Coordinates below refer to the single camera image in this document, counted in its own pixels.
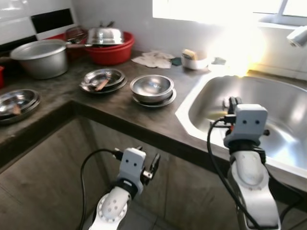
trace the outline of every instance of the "aluminum pot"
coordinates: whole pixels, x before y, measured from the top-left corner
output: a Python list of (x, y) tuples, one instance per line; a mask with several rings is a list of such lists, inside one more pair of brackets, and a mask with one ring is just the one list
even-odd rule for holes
[(66, 43), (58, 39), (31, 42), (14, 49), (10, 56), (36, 79), (49, 79), (68, 70)]

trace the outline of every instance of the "cabinet door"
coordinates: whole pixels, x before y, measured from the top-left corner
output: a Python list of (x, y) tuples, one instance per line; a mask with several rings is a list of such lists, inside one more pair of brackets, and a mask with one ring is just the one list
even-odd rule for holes
[[(153, 213), (164, 217), (169, 154), (99, 123), (91, 121), (91, 125), (97, 144), (100, 148), (111, 150), (118, 148), (124, 150), (126, 148), (137, 147), (140, 145), (143, 146), (143, 151), (146, 152), (145, 166), (147, 169), (149, 169), (156, 153), (161, 155), (159, 169), (154, 179), (148, 186), (144, 187), (143, 193), (141, 196), (136, 197), (135, 201), (140, 203), (143, 207), (148, 208)], [(116, 180), (120, 162), (108, 153), (102, 154), (102, 158), (110, 181)]]
[[(0, 229), (76, 229), (82, 212), (80, 167), (90, 152), (74, 120), (0, 174)], [(89, 212), (106, 184), (94, 158), (84, 174)]]
[(238, 230), (235, 204), (219, 177), (171, 157), (165, 219), (181, 229)]

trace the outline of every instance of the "kitchen sink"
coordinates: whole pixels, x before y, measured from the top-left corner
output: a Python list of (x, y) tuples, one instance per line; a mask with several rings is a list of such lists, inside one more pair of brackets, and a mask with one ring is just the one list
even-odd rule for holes
[[(281, 81), (260, 77), (204, 75), (176, 111), (186, 131), (207, 140), (210, 122), (226, 114), (223, 101), (240, 97), (245, 104), (268, 110), (266, 129), (260, 138), (268, 157), (284, 165), (307, 170), (307, 91)], [(212, 144), (221, 148), (225, 128), (213, 129)]]

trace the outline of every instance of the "dish towel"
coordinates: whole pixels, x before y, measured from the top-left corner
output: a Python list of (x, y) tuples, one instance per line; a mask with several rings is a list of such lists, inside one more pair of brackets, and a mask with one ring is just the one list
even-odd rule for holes
[(150, 67), (150, 68), (161, 68), (170, 69), (174, 56), (171, 54), (166, 54), (158, 50), (152, 50), (148, 53), (142, 53), (142, 56), (131, 59), (133, 62)]

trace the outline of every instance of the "dark countertop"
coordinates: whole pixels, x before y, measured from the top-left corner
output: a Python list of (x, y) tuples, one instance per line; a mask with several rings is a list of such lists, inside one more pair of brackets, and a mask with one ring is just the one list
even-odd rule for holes
[[(8, 79), (7, 87), (0, 90), (1, 94), (16, 89), (33, 89), (40, 93), (42, 103), (26, 120), (0, 127), (1, 171), (63, 124), (80, 115), (214, 172), (206, 143), (190, 136), (175, 116), (190, 90), (205, 76), (205, 71), (183, 70), (181, 66), (151, 69), (128, 61), (115, 66), (128, 79), (125, 87), (103, 95), (82, 92), (78, 85), (84, 75), (101, 68), (88, 57), (83, 57), (57, 78), (34, 80), (27, 76), (12, 76), (12, 79)], [(135, 77), (145, 74), (161, 74), (174, 81), (177, 97), (172, 104), (153, 109), (141, 107), (132, 101), (129, 84)], [(226, 173), (229, 163), (216, 159)]]

